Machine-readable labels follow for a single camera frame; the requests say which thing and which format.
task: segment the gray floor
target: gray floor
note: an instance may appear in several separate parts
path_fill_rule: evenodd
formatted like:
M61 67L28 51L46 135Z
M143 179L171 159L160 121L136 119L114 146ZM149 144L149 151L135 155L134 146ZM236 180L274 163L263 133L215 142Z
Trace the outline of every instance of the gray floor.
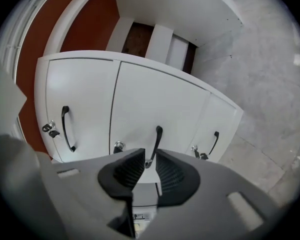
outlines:
M241 31L196 51L192 75L243 110L220 160L279 205L300 187L300 30L279 0L234 0Z

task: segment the cabinet door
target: cabinet door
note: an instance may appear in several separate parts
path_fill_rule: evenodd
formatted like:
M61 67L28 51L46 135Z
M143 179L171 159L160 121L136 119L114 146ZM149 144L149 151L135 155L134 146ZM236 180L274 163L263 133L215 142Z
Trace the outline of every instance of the cabinet door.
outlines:
M194 157L195 153L191 147L197 146L200 154L208 155L216 143L213 151L208 155L208 161L218 162L236 133L241 116L242 110L237 110L224 100L210 94L207 107L202 111L197 132L186 154Z
M49 63L46 80L48 120L60 133L53 141L63 162L109 155L113 95L120 63L98 59L60 59ZM62 108L69 107L62 125Z
M115 142L121 141L126 150L144 148L149 159L157 126L163 128L160 149L185 153L208 94L172 75L121 63L113 99L110 153Z

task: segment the wooden panel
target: wooden panel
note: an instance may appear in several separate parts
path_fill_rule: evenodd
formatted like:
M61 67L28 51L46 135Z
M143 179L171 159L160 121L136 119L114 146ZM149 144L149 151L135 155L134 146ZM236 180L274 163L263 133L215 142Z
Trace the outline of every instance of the wooden panel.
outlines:
M154 26L133 23L125 40L122 53L145 57Z
M188 74L191 74L194 61L195 61L195 55L196 55L196 47L193 43L189 42L188 49L186 52L184 64L183 64L183 72L186 72Z
M105 51L119 18L116 0L89 0L73 21L60 51Z

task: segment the brown wall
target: brown wall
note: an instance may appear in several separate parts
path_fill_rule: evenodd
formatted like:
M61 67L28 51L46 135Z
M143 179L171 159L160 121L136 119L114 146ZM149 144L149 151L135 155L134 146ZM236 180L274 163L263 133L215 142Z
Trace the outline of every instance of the brown wall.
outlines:
M32 146L35 151L39 152L47 153L46 147L41 138L35 111L34 83L37 60L38 58L43 56L50 33L53 30L60 15L70 2L71 0L47 0L44 3L44 5L34 18L32 24L30 25L20 51L19 61L17 65L16 84L27 97L26 103L19 113L21 127L26 141ZM100 4L93 1L91 1L91 3L94 3L96 6L100 6ZM115 3L115 0L109 0L109 3L111 3L112 12L114 10L113 8L117 5ZM106 10L107 8L107 6L104 6L102 7L102 10ZM97 12L98 10L100 10L99 7L95 8L94 11ZM115 19L111 16L110 21L112 26ZM100 47L104 47L106 38L102 36L101 40L102 41L100 43L102 45L100 45Z
M72 23L61 52L105 51L119 18L116 0L89 0Z
M122 53L146 57L154 26L134 22L124 42Z

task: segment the red wall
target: red wall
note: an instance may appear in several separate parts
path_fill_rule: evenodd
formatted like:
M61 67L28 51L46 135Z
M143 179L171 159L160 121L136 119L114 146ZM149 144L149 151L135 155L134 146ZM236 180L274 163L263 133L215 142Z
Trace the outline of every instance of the red wall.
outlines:
M47 150L38 126L34 98L37 60L43 56L50 33L70 2L71 0L47 0L44 3L30 25L17 65L16 84L27 97L19 113L21 127L26 141L32 148L44 153L47 153ZM75 19L75 25L70 28L62 50L104 50L118 19L116 0L88 1Z
M116 0L89 0L72 23L61 52L105 51L119 18Z

